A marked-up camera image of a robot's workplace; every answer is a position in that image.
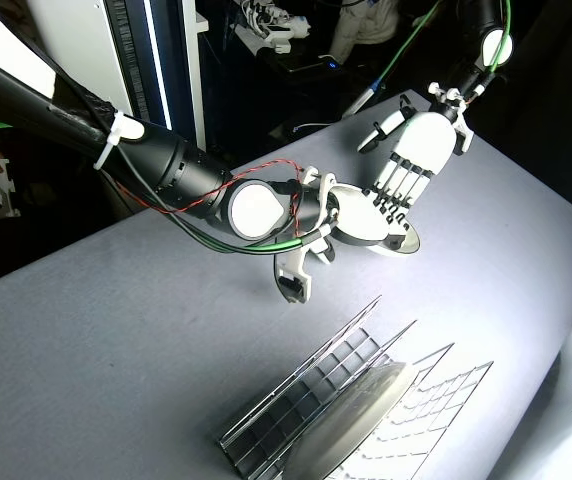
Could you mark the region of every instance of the table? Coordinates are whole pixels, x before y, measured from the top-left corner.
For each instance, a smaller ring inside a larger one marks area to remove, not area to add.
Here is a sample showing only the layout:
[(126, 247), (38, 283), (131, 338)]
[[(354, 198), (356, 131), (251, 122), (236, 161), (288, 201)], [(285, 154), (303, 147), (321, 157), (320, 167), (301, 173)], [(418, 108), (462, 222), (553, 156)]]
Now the table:
[[(366, 186), (392, 140), (355, 146), (397, 105), (257, 162)], [(215, 444), (226, 422), (380, 293), (381, 328), (419, 319), (396, 358), (454, 341), (453, 361), (494, 360), (420, 470), (486, 478), (572, 327), (572, 206), (476, 138), (410, 219), (413, 256), (336, 244), (332, 266), (309, 260), (306, 305), (281, 298), (270, 258), (207, 251), (151, 211), (0, 279), (0, 480), (234, 479)]]

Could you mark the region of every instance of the wire dish rack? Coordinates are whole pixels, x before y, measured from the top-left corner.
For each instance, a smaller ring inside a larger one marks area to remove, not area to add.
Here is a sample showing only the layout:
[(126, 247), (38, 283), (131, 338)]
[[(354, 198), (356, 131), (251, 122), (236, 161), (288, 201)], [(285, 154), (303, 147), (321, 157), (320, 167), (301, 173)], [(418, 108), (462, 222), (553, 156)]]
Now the wire dish rack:
[[(380, 299), (377, 297), (367, 305), (223, 435), (219, 444), (242, 478), (277, 479), (290, 447), (343, 389), (368, 368), (392, 361), (387, 351), (416, 321), (380, 344), (364, 328)], [(375, 432), (328, 480), (412, 478), (466, 402), (468, 397), (462, 398), (471, 382), (479, 377), (476, 387), (492, 364), (476, 367), (439, 384), (425, 385), (428, 374), (452, 346), (447, 345), (415, 362), (419, 374), (412, 386)], [(458, 392), (461, 392), (459, 397), (455, 395)], [(452, 415), (449, 422), (445, 421), (447, 415)], [(416, 468), (408, 476), (406, 473), (412, 470), (412, 465), (406, 460), (411, 458)], [(398, 467), (385, 471), (400, 474), (365, 474), (388, 468), (393, 462)]]

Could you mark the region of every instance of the red wire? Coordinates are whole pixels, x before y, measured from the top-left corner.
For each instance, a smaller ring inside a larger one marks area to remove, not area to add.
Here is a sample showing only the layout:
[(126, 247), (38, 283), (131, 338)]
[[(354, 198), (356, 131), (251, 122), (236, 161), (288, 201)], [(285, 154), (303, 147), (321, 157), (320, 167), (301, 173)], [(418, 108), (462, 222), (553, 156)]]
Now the red wire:
[[(297, 179), (297, 182), (301, 183), (300, 173), (303, 172), (304, 169), (302, 167), (300, 167), (293, 160), (288, 160), (286, 158), (277, 158), (275, 160), (271, 160), (269, 162), (262, 163), (261, 165), (257, 165), (256, 167), (251, 167), (248, 170), (244, 170), (243, 172), (238, 173), (237, 175), (234, 175), (233, 178), (231, 178), (228, 182), (223, 183), (220, 187), (216, 188), (215, 190), (211, 190), (210, 192), (205, 193), (204, 195), (202, 195), (201, 197), (199, 197), (195, 201), (189, 203), (187, 206), (182, 207), (182, 208), (175, 208), (173, 210), (164, 210), (163, 208), (157, 207), (155, 205), (150, 205), (147, 202), (145, 202), (144, 200), (142, 200), (141, 198), (139, 198), (136, 195), (134, 195), (133, 193), (131, 193), (128, 189), (126, 189), (119, 182), (116, 182), (116, 183), (122, 192), (124, 192), (126, 195), (128, 195), (130, 198), (135, 200), (137, 203), (139, 203), (143, 207), (152, 208), (153, 210), (157, 210), (158, 212), (161, 212), (161, 213), (184, 213), (187, 210), (204, 203), (206, 201), (207, 197), (209, 197), (210, 195), (213, 195), (214, 193), (218, 193), (222, 190), (225, 190), (226, 188), (230, 187), (233, 183), (235, 183), (237, 180), (245, 177), (249, 173), (256, 172), (256, 171), (261, 170), (261, 169), (266, 168), (266, 167), (272, 167), (272, 166), (278, 165), (280, 163), (287, 163), (287, 164), (291, 165), (295, 169), (295, 178)], [(299, 219), (297, 218), (297, 198), (298, 198), (298, 196), (299, 196), (298, 193), (294, 193), (292, 196), (292, 199), (291, 199), (291, 215), (293, 215), (293, 217), (295, 218), (295, 235), (296, 236), (299, 235)]]

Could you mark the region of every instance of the white cloth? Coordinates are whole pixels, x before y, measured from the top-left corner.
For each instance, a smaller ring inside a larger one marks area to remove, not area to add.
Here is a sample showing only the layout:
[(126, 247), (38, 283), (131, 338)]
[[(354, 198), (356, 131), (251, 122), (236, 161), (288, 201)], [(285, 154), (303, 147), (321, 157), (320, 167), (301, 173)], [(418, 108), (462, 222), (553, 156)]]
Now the white cloth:
[[(343, 0), (353, 3), (354, 0)], [(344, 7), (339, 13), (330, 54), (344, 63), (355, 44), (383, 43), (395, 35), (399, 22), (398, 0), (364, 0), (357, 5)]]

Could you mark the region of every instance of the tabletop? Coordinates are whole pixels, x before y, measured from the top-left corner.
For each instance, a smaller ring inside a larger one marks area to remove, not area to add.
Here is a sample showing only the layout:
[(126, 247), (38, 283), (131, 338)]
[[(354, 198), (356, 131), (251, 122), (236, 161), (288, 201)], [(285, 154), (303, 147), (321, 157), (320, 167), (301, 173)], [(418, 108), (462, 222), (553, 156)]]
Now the tabletop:
[[(397, 106), (254, 163), (368, 186), (393, 140), (355, 148)], [(152, 211), (0, 279), (0, 479), (234, 479), (215, 442), (231, 416), (379, 294), (377, 328), (418, 320), (396, 360), (455, 342), (452, 362), (494, 361), (419, 475), (486, 478), (572, 327), (572, 206), (475, 138), (410, 220), (407, 258), (335, 243), (332, 265), (309, 259), (305, 305), (283, 300), (271, 258), (210, 252)]]

